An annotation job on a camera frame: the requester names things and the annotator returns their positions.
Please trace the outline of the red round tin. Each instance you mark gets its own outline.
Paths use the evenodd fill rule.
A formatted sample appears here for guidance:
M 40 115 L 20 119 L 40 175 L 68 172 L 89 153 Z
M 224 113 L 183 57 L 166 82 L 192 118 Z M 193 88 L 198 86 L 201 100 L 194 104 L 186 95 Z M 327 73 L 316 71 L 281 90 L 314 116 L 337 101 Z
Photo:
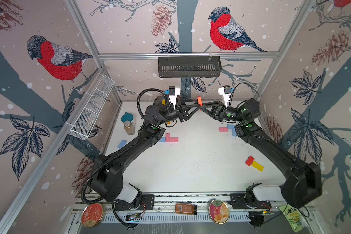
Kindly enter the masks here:
M 105 207 L 100 203 L 91 204 L 83 211 L 81 223 L 85 228 L 98 226 L 105 218 Z

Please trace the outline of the pink round cup lid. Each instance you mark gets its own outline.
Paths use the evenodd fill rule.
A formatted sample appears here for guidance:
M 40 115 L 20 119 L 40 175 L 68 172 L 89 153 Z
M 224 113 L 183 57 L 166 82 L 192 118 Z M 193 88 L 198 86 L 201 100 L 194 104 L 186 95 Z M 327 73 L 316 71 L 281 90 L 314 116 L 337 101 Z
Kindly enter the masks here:
M 210 202 L 209 215 L 214 223 L 224 224 L 229 220 L 230 211 L 224 201 L 215 199 Z

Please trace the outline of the black hanging shelf basket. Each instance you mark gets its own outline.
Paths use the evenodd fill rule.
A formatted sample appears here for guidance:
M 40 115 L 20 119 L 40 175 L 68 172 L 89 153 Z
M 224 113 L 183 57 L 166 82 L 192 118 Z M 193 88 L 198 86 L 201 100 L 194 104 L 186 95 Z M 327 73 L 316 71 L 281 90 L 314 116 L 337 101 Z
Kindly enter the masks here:
M 215 78 L 222 70 L 218 56 L 207 57 L 159 57 L 160 78 Z

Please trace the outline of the blue block table edge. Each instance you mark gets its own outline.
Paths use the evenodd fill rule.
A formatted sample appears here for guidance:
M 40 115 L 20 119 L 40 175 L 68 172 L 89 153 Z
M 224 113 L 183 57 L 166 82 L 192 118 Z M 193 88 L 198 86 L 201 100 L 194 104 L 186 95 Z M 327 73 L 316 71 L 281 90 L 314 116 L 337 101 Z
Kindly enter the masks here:
M 121 149 L 123 148 L 125 145 L 126 145 L 127 141 L 126 140 L 122 140 L 119 145 L 118 145 L 118 148 Z

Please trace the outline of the brown spice jar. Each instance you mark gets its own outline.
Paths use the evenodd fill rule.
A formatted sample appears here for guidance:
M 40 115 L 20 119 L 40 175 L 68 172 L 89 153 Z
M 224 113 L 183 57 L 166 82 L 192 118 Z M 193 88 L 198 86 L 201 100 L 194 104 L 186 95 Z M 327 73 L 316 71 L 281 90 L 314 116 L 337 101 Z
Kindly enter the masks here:
M 135 125 L 131 121 L 125 121 L 124 123 L 124 129 L 127 133 L 127 135 L 134 135 L 135 134 Z

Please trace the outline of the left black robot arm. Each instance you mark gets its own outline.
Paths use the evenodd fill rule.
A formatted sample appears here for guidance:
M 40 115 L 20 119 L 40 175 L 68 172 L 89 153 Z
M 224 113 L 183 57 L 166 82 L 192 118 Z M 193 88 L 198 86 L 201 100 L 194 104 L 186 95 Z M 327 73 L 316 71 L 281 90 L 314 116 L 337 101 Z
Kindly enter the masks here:
M 140 100 L 148 92 L 158 92 L 160 97 L 143 112 Z M 193 116 L 193 113 L 188 112 L 190 109 L 197 111 L 203 107 L 200 98 L 191 100 L 179 96 L 180 89 L 174 86 L 166 91 L 148 88 L 139 93 L 136 105 L 143 124 L 137 136 L 118 151 L 95 158 L 92 172 L 81 188 L 82 203 L 91 205 L 102 200 L 121 200 L 133 208 L 140 206 L 142 192 L 134 185 L 125 184 L 123 173 L 140 154 L 161 140 L 165 133 L 162 124 L 186 121 Z

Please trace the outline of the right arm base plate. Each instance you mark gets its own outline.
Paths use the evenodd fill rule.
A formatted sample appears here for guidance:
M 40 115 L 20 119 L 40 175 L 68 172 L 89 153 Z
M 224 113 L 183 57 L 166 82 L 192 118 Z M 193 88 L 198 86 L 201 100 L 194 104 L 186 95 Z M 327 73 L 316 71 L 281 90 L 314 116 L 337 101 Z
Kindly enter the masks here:
M 253 202 L 247 202 L 245 193 L 230 194 L 230 201 L 228 203 L 232 205 L 233 209 L 272 209 L 272 205 L 268 201 L 258 201 L 254 199 Z

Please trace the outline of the green snack packet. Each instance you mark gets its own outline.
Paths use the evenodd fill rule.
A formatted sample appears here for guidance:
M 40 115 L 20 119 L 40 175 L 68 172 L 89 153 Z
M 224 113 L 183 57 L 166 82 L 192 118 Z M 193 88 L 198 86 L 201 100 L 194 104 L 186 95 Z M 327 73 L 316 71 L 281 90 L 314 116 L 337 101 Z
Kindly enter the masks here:
M 295 233 L 300 232 L 304 228 L 310 227 L 305 217 L 301 214 L 301 212 L 297 208 L 294 208 L 291 205 L 286 204 L 286 205 L 280 206 L 279 210 L 285 216 L 291 229 Z

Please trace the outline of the pink block right cluster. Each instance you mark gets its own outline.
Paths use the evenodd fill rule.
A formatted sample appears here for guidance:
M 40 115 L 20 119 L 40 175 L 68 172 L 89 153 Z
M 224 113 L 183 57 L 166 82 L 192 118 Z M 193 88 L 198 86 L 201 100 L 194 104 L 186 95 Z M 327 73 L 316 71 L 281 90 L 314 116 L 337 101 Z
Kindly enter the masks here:
M 220 131 L 220 132 L 228 132 L 229 129 L 228 129 L 227 127 L 220 127 L 220 128 L 219 128 L 219 131 Z

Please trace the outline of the brown packet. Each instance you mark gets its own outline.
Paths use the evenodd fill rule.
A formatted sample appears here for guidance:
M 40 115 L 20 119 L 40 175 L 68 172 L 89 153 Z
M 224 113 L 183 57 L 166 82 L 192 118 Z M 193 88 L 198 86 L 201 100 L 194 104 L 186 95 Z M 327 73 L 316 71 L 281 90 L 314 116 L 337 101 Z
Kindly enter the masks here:
M 191 203 L 176 203 L 175 213 L 185 215 L 197 215 L 197 206 Z

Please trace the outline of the red block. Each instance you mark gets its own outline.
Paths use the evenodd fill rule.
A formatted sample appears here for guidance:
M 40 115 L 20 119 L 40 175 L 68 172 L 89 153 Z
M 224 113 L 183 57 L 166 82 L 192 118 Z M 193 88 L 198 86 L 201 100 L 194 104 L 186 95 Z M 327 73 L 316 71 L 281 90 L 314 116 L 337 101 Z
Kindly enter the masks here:
M 254 162 L 254 157 L 249 156 L 248 159 L 246 160 L 245 164 L 247 166 L 251 166 L 253 162 Z
M 197 100 L 198 100 L 198 104 L 199 104 L 200 106 L 203 106 L 201 96 L 198 96 L 198 97 L 197 97 Z

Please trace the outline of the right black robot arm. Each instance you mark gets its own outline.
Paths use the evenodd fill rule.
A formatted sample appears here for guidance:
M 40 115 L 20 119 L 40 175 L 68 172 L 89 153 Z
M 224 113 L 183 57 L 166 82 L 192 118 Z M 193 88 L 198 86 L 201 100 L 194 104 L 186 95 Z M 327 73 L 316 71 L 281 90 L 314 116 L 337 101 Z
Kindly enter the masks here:
M 255 123 L 254 120 L 260 115 L 257 100 L 246 100 L 237 107 L 226 107 L 220 101 L 213 101 L 203 104 L 200 109 L 220 122 L 236 122 L 236 135 L 260 151 L 284 175 L 286 181 L 280 190 L 292 207 L 301 208 L 322 195 L 320 168 L 289 153 Z

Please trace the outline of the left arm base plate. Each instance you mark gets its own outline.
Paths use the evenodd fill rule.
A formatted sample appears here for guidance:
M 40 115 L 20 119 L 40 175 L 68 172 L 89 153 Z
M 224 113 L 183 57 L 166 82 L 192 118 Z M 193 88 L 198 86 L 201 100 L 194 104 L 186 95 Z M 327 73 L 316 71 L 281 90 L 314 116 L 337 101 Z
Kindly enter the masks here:
M 151 211 L 154 209 L 155 195 L 139 194 L 132 203 L 123 200 L 115 200 L 114 209 L 116 211 Z

